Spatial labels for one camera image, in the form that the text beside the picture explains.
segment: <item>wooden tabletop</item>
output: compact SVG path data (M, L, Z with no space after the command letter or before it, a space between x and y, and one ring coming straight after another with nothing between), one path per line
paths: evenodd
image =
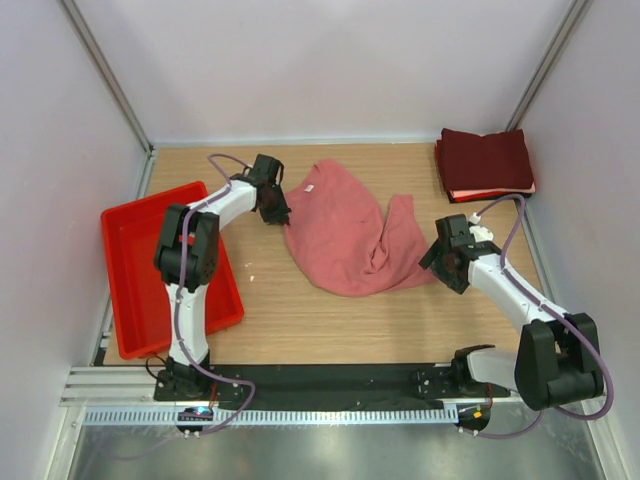
M412 194L427 243L436 236L434 221L471 214L485 203L451 205L435 169L432 144L304 145L179 148L159 151L149 194L196 180L210 192L223 184L207 162L213 151L252 164L256 154L285 165L284 191L297 186L312 165L334 158L366 185L386 211L394 194ZM240 171L222 160L229 173ZM483 216L501 245L516 218L512 202ZM480 291L458 295L440 282L364 298L345 298L314 287L293 262L279 227L265 226L257 214L245 214L222 231L245 318L209 337L212 363L402 363L447 362L456 349L492 343L516 349L518 333ZM539 287L522 231L508 257L532 285ZM112 335L105 365L136 364L118 354Z

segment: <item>baseboard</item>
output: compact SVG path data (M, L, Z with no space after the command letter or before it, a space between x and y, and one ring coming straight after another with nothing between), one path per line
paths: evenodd
M538 271L542 291L547 298L555 302L556 295L554 295L554 292L557 292L557 290L555 289L553 278L549 275L551 270L547 268L548 262L545 259L544 251L541 249L541 244L536 237L535 219L528 212L525 212L523 229ZM582 402L582 408L586 414L597 412L601 405L602 402L597 400ZM632 463L625 456L627 450L620 444L620 435L616 435L620 428L618 427L615 409L600 420L588 422L588 426L606 478L611 480L630 480L632 478L630 475Z
M163 139L153 142L155 148L256 146L256 145L350 145L377 143L433 143L440 138L440 132L426 132L410 135L370 135L347 137L228 137L201 139Z

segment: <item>black cable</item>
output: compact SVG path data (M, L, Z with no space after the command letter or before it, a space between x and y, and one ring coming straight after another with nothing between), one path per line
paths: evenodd
M147 371L147 373L148 373L151 377L155 378L155 379L156 379L156 381L157 381L157 380L158 380L158 376L157 376L155 373L153 373L153 372L151 371L151 369L149 368L149 360L151 360L152 358L157 358L158 360L160 360L160 361L162 362L162 365L164 365L164 367L165 367L165 368L167 368L167 362L165 361L165 359L164 359L164 358L159 357L158 355L151 355L150 357L147 357L147 359L144 361L144 368L145 368L145 370Z

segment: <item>gray floor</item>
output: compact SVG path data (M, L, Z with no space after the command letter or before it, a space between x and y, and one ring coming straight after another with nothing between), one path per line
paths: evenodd
M451 425L228 429L172 440L174 427L85 427L72 479L376 480L604 479L584 422L549 411L530 434L484 440ZM532 418L519 404L496 404L487 431L513 431Z

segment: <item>white panel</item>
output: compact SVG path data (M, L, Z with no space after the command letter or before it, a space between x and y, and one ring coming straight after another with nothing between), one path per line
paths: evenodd
M558 301L598 323L616 386L610 421L629 462L640 445L630 421L640 403L639 24L638 2L594 2L524 122L539 189L532 226Z
M143 153L57 2L0 2L0 478L44 478L107 293L99 216Z
M80 0L155 142L505 127L568 0Z

